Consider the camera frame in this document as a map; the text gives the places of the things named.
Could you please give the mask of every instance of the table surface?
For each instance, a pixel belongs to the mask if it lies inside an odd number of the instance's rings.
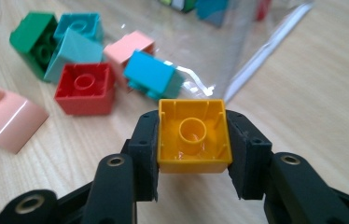
[[[0,211],[32,189],[58,197],[92,181],[101,158],[118,153],[140,115],[157,104],[117,90],[109,116],[66,116],[55,86],[37,81],[9,45],[29,10],[70,9],[56,1],[0,1],[0,87],[43,106],[48,120],[20,153],[0,148]],[[314,9],[227,104],[272,142],[309,161],[332,187],[349,194],[349,3],[315,1]],[[139,223],[266,223],[261,201],[239,201],[228,173],[160,175],[157,203],[139,203]]]

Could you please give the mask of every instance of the transparent plastic box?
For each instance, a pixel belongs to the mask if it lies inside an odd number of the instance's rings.
[[[257,21],[260,2],[228,0],[218,27],[200,20],[196,10],[184,13],[160,0],[63,1],[72,12],[100,13],[104,45],[135,30],[153,38],[155,56],[186,79],[179,98],[227,102],[313,6],[313,0],[272,0],[265,19]]]

